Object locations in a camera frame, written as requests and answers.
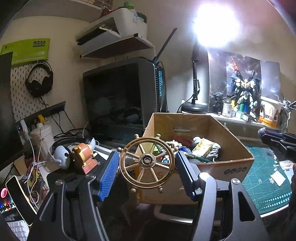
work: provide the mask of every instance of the white pegboard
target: white pegboard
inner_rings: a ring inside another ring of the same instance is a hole
[[[13,67],[10,72],[11,100],[16,122],[44,109],[44,105],[41,104],[38,98],[33,98],[25,86],[28,67],[29,65]],[[31,73],[29,80],[37,80],[42,83],[45,76],[47,76],[47,73],[44,69],[36,68]]]

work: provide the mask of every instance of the green bottle cap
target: green bottle cap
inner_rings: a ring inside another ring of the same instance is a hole
[[[130,1],[125,2],[124,7],[128,9],[134,9],[134,6]]]

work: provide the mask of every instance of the toy figure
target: toy figure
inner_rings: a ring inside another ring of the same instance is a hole
[[[260,80],[253,79],[255,75],[255,71],[252,72],[251,76],[248,79],[243,79],[235,61],[232,59],[234,74],[231,76],[232,84],[232,97],[231,100],[235,100],[238,105],[244,104],[248,106],[247,112],[253,118],[256,118],[256,107],[257,100],[254,101],[253,96],[259,93],[260,89]]]
[[[281,132],[284,133],[288,131],[291,111],[296,110],[296,101],[290,102],[289,100],[284,98],[282,103],[283,106],[280,112],[279,125],[281,127]]]
[[[216,101],[216,104],[213,105],[214,111],[216,113],[218,113],[218,115],[220,115],[221,112],[222,112],[222,109],[223,109],[223,93],[216,92],[214,94],[214,98],[215,98],[215,101]]]

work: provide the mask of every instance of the lamp base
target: lamp base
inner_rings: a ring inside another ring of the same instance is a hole
[[[191,114],[206,114],[208,110],[208,105],[203,104],[191,104],[191,102],[186,102],[181,106],[181,112]]]

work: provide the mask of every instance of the desk lamp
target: desk lamp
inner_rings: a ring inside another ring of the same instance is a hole
[[[197,72],[196,72],[196,64],[198,63],[198,52],[199,52],[199,45],[198,41],[194,44],[193,52],[192,52],[192,70],[193,70],[193,94],[191,102],[186,101],[181,105],[181,112],[186,113],[193,113],[193,114],[205,114],[208,110],[208,105],[197,104],[196,100],[197,96],[200,92],[200,81],[197,79]]]
[[[197,40],[192,52],[193,70],[193,94],[192,100],[188,99],[181,107],[181,112],[193,114],[205,114],[208,105],[197,104],[197,96],[200,92],[200,82],[197,79],[197,63],[199,43],[205,47],[221,48],[230,41],[236,40],[239,35],[240,24],[232,9],[219,4],[202,5],[194,21],[194,31]]]

